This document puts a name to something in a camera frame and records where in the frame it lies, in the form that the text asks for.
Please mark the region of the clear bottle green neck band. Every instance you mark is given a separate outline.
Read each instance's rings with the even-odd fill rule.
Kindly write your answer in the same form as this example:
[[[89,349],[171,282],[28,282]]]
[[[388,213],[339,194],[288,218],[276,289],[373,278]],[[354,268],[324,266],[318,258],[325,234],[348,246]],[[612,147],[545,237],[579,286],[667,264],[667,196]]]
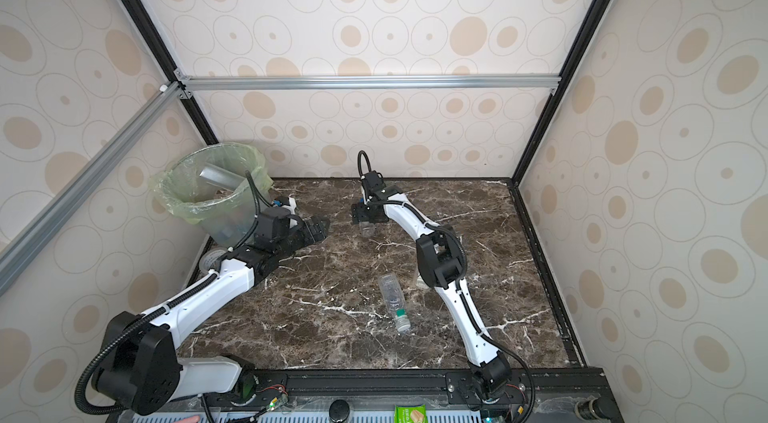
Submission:
[[[383,275],[378,280],[379,289],[398,333],[409,333],[411,322],[407,315],[405,297],[397,276]]]

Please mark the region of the clear bottle white cap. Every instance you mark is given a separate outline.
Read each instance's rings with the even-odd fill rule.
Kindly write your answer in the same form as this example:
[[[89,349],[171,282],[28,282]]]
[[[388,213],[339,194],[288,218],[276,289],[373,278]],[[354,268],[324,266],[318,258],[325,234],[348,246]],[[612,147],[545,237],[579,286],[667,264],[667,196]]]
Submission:
[[[212,164],[202,167],[199,178],[211,186],[230,192],[234,192],[246,180],[243,176]]]

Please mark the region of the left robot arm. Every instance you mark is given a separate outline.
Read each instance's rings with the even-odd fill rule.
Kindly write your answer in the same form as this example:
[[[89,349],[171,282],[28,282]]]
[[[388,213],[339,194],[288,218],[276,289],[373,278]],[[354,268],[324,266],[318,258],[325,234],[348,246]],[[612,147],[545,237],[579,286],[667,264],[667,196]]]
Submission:
[[[248,400],[253,366],[235,357],[178,358],[184,340],[230,301],[265,280],[282,260],[324,241],[330,221],[303,219],[286,206],[268,207],[246,236],[214,260],[207,275],[140,314],[122,312],[107,325],[101,348],[74,393],[90,415],[126,409],[146,416],[167,402],[206,393]]]

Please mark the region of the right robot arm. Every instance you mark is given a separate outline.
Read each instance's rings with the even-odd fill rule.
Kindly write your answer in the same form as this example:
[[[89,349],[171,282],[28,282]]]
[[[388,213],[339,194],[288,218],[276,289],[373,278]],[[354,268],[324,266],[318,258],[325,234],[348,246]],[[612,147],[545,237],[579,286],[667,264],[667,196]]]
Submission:
[[[440,296],[459,330],[475,392],[483,400],[498,398],[512,370],[469,294],[468,261],[459,238],[413,206],[399,187],[386,184],[380,173],[369,171],[360,180],[363,198],[353,205],[353,215],[370,223],[393,221],[414,240],[420,278]]]

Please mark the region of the black round knob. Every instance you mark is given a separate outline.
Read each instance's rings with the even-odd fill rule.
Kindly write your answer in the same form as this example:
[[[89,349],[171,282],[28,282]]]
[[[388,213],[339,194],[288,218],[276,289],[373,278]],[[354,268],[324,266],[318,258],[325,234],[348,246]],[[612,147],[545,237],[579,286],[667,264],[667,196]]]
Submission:
[[[328,419],[330,423],[347,423],[351,416],[351,407],[343,399],[334,400],[328,408]]]

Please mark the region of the green snack packet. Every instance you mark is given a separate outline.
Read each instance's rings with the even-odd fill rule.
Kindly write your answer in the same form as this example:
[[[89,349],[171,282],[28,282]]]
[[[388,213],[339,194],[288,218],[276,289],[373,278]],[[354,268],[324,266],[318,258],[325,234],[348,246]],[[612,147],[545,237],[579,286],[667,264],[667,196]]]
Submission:
[[[396,406],[393,416],[394,423],[427,423],[427,408],[420,406]]]

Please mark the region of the aluminium frame rail back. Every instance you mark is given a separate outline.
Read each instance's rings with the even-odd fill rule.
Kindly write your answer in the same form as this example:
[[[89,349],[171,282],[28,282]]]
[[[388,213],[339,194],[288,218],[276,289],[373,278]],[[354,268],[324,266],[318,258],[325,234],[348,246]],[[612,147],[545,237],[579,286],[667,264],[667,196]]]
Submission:
[[[191,77],[181,79],[193,91],[402,90],[402,89],[556,89],[554,74],[385,75],[306,77]]]

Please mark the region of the aluminium frame rail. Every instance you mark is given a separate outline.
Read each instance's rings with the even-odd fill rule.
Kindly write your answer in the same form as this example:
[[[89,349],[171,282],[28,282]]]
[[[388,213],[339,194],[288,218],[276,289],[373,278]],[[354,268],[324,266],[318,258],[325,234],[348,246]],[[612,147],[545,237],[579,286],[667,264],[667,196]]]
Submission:
[[[193,91],[402,90],[402,89],[556,89],[554,74],[385,75],[306,77],[191,77],[181,79]]]
[[[167,106],[178,100],[181,84],[169,82],[79,171],[1,254],[1,292],[6,293],[95,192]]]

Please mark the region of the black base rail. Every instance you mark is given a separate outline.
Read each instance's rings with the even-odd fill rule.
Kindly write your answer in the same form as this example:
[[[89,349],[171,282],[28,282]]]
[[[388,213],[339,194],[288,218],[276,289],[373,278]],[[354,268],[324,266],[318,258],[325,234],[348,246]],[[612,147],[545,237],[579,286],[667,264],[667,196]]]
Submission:
[[[254,397],[193,396],[145,416],[147,422],[329,422],[336,399],[348,422],[392,422],[396,406],[425,405],[429,422],[620,422],[605,373],[596,368],[536,369],[515,375],[498,398],[482,400],[459,369],[275,370],[256,374]]]

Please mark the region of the aluminium frame rail left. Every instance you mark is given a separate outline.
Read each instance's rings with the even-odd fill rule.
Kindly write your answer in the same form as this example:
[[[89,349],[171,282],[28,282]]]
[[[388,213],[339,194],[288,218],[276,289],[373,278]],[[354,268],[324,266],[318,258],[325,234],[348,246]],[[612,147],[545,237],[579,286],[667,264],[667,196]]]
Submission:
[[[1,292],[6,293],[95,192],[167,106],[178,100],[181,84],[169,82],[79,171],[1,254]]]

